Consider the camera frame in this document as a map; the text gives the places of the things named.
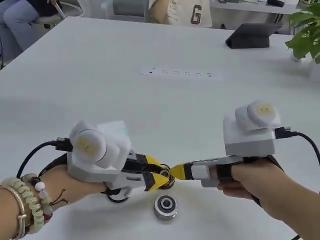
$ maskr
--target beaded bracelet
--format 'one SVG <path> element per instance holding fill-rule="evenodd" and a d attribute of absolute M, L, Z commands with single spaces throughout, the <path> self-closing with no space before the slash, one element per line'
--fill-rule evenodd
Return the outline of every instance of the beaded bracelet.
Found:
<path fill-rule="evenodd" d="M 53 216 L 53 202 L 52 198 L 46 191 L 45 183 L 42 182 L 41 179 L 37 177 L 37 175 L 34 173 L 24 175 L 22 177 L 22 181 L 24 181 L 25 183 L 30 183 L 32 186 L 34 186 L 35 190 L 39 192 L 39 198 L 41 199 L 40 205 L 42 207 L 44 217 L 44 224 L 46 224 Z"/>
<path fill-rule="evenodd" d="M 45 218 L 44 212 L 41 210 L 41 205 L 38 203 L 38 199 L 34 196 L 33 192 L 23 181 L 16 177 L 4 180 L 1 185 L 12 187 L 25 199 L 33 216 L 33 224 L 30 227 L 26 227 L 26 234 L 37 233 L 43 227 Z"/>

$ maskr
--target electrical outlet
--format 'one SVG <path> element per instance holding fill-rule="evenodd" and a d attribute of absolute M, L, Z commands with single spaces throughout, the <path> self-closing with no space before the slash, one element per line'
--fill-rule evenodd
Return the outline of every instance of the electrical outlet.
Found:
<path fill-rule="evenodd" d="M 140 71 L 142 75 L 179 77 L 188 79 L 211 79 L 221 80 L 211 71 L 191 70 L 191 69 L 169 69 L 162 67 L 143 67 Z"/>

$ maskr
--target ball bearing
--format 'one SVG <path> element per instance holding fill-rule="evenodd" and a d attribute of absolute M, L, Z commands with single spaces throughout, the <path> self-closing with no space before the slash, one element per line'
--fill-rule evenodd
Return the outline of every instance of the ball bearing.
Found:
<path fill-rule="evenodd" d="M 170 175 L 170 167 L 166 164 L 162 164 L 163 170 L 160 172 L 160 174 L 166 178 L 169 178 L 169 181 L 167 184 L 159 187 L 162 190 L 167 190 L 172 188 L 172 186 L 175 184 L 176 178 L 172 175 Z"/>
<path fill-rule="evenodd" d="M 178 214 L 178 201 L 170 195 L 161 195 L 154 201 L 154 214 L 162 221 L 169 221 Z"/>

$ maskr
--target green leaf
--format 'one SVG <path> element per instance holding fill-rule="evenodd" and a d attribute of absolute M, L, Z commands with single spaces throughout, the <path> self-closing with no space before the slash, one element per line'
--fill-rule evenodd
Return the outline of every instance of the green leaf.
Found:
<path fill-rule="evenodd" d="M 319 3 L 313 3 L 304 9 L 302 9 L 303 12 L 309 12 L 313 15 L 320 17 L 320 4 Z"/>
<path fill-rule="evenodd" d="M 315 63 L 316 64 L 320 64 L 320 55 L 317 56 L 315 59 L 314 59 Z"/>
<path fill-rule="evenodd" d="M 310 24 L 310 23 L 312 23 L 315 26 L 315 25 L 317 25 L 317 23 L 314 22 L 314 21 L 316 21 L 316 19 L 314 17 L 308 18 L 306 20 L 303 20 L 303 21 L 299 22 L 297 25 L 295 25 L 295 27 L 297 28 L 297 27 L 300 27 L 300 26 L 303 26 L 303 25 L 307 25 L 307 24 Z"/>
<path fill-rule="evenodd" d="M 317 25 L 317 23 L 314 22 L 314 23 L 306 26 L 305 28 L 303 28 L 303 29 L 300 31 L 300 33 L 307 34 L 307 33 L 309 33 L 309 32 L 312 32 L 312 31 L 314 31 L 314 30 L 317 28 L 316 25 Z"/>
<path fill-rule="evenodd" d="M 290 49 L 299 47 L 301 39 L 303 39 L 303 32 L 298 32 L 290 41 L 285 42 L 286 46 Z"/>
<path fill-rule="evenodd" d="M 293 55 L 297 59 L 305 58 L 307 53 L 310 52 L 310 48 L 313 42 L 308 37 L 301 37 L 296 40 L 295 46 L 293 49 Z"/>
<path fill-rule="evenodd" d="M 310 48 L 311 57 L 314 59 L 320 53 L 320 43 L 312 45 Z"/>
<path fill-rule="evenodd" d="M 310 13 L 303 13 L 303 12 L 296 12 L 294 14 L 291 14 L 288 18 L 288 20 L 291 22 L 293 26 L 296 26 L 302 21 L 305 21 L 307 19 L 312 19 L 315 16 Z"/>
<path fill-rule="evenodd" d="M 310 36 L 314 39 L 320 38 L 320 26 L 314 26 L 310 29 Z"/>

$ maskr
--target hand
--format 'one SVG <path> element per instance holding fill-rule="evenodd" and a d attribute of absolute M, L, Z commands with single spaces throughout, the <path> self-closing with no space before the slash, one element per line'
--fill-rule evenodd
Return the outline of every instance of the hand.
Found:
<path fill-rule="evenodd" d="M 45 183 L 52 200 L 56 200 L 65 189 L 60 199 L 67 200 L 70 204 L 90 195 L 104 192 L 106 187 L 103 183 L 80 182 L 68 175 L 67 166 L 59 165 L 47 171 L 41 176 L 41 181 Z M 65 203 L 61 202 L 55 209 L 62 207 Z"/>
<path fill-rule="evenodd" d="M 279 207 L 285 204 L 279 193 L 285 193 L 296 183 L 280 168 L 266 159 L 260 159 L 251 164 L 232 166 L 232 177 L 236 182 L 222 183 L 217 189 L 230 197 L 252 199 L 252 195 L 260 199 L 263 209 L 273 218 L 282 220 Z M 217 175 L 215 167 L 210 168 L 210 174 Z"/>

